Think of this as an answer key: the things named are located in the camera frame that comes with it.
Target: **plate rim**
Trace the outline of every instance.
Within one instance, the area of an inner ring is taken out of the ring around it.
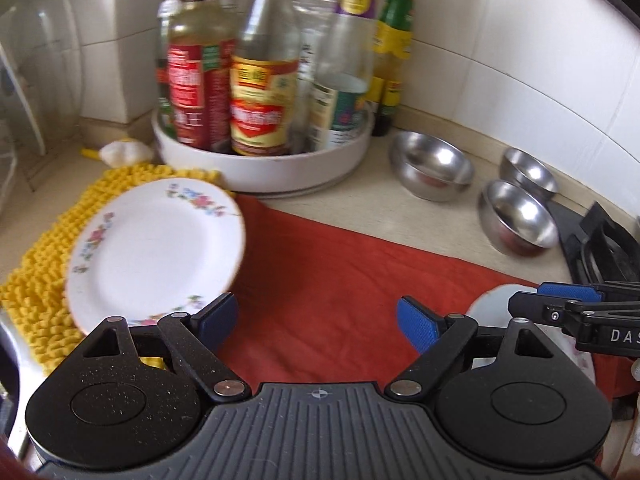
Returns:
[[[140,189],[143,189],[146,186],[151,186],[151,185],[158,186],[159,185],[158,183],[160,182],[165,184],[164,187],[166,188],[168,188],[171,184],[178,184],[181,187],[188,187],[190,185],[192,186],[193,183],[196,182],[199,186],[205,186],[209,189],[211,188],[215,189],[216,190],[215,193],[221,192],[224,195],[226,195],[226,197],[228,198],[229,205],[233,208],[231,213],[233,216],[235,216],[238,219],[239,247],[238,247],[238,257],[236,258],[233,266],[231,266],[231,272],[229,273],[228,279],[226,280],[226,282],[224,282],[224,285],[222,286],[222,288],[224,289],[223,292],[225,292],[232,285],[232,283],[234,282],[234,280],[238,275],[240,266],[242,265],[242,261],[244,259],[244,253],[246,251],[246,224],[244,222],[244,215],[242,214],[242,211],[238,203],[231,195],[228,194],[228,192],[225,189],[223,189],[220,186],[217,186],[216,184],[207,182],[205,180],[200,180],[197,178],[190,178],[190,177],[182,177],[182,176],[160,178],[158,180],[152,180],[151,182],[145,182],[144,184],[134,186],[131,189],[128,189],[125,192],[121,193],[120,195],[114,197],[112,200],[108,201],[103,207],[100,208],[99,211],[97,211],[94,215],[91,216],[87,224],[85,224],[84,228],[76,238],[73,248],[69,253],[69,259],[66,263],[67,267],[66,267],[66,275],[65,275],[65,298],[67,301],[67,309],[73,319],[73,322],[76,328],[85,335],[88,335],[92,330],[95,329],[95,327],[88,330],[88,327],[87,325],[85,325],[84,322],[78,321],[78,318],[77,318],[78,309],[76,309],[76,313],[74,313],[73,311],[71,297],[76,296],[76,294],[74,292],[70,294],[70,290],[71,290],[70,284],[73,283],[74,281],[73,276],[78,275],[77,273],[73,272],[73,269],[74,269],[73,262],[74,260],[79,259],[79,255],[81,254],[81,251],[82,251],[82,246],[85,244],[87,237],[91,234],[93,230],[95,230],[96,226],[100,222],[103,222],[102,218],[106,213],[111,212],[111,210],[113,209],[113,205],[117,200],[122,199],[123,197],[129,195],[132,192],[139,192]],[[206,303],[209,304],[213,300],[215,300],[215,298],[210,298],[210,300],[207,300]],[[134,320],[129,319],[126,316],[124,317],[125,319],[127,319],[127,322],[129,323],[130,326],[140,325],[140,323],[134,323],[133,322]]]

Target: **garlic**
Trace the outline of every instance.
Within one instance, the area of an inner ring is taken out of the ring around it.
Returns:
[[[102,161],[111,168],[149,162],[154,156],[154,152],[146,144],[128,138],[110,142],[98,154]]]

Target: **ribbed gray panel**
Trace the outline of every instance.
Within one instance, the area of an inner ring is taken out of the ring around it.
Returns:
[[[257,397],[218,406],[171,456],[126,472],[57,465],[56,480],[490,480],[525,479],[479,465],[449,446],[420,407],[368,383],[265,384]],[[583,466],[550,480],[601,479]]]

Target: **floral plate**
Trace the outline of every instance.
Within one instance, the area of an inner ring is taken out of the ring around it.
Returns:
[[[244,253],[244,222],[219,187],[169,178],[107,204],[71,253],[66,297],[84,333],[104,318],[155,324],[170,312],[195,314],[228,291]]]

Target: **floral pattern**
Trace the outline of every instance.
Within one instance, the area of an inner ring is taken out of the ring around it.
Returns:
[[[179,184],[171,184],[169,189],[166,190],[166,195],[169,198],[187,200],[194,206],[194,208],[202,209],[207,215],[223,216],[227,214],[226,206],[220,205],[204,193],[194,191],[188,187],[185,187],[180,191]]]
[[[100,246],[100,244],[104,241],[104,235],[113,225],[113,217],[114,213],[106,213],[102,217],[102,223],[98,225],[97,228],[92,231],[87,240],[84,242],[84,246],[82,247],[82,252],[80,253],[80,258],[82,258],[85,263],[75,266],[72,272],[76,274],[83,274],[89,270],[89,261],[94,256],[95,250]]]
[[[153,314],[146,319],[133,319],[131,322],[136,325],[155,325],[159,319],[163,318],[167,314],[170,314],[171,312],[185,312],[192,309],[200,310],[203,306],[205,306],[203,297],[194,294],[187,298],[187,302],[185,304],[176,306],[169,312],[163,312],[162,314]]]

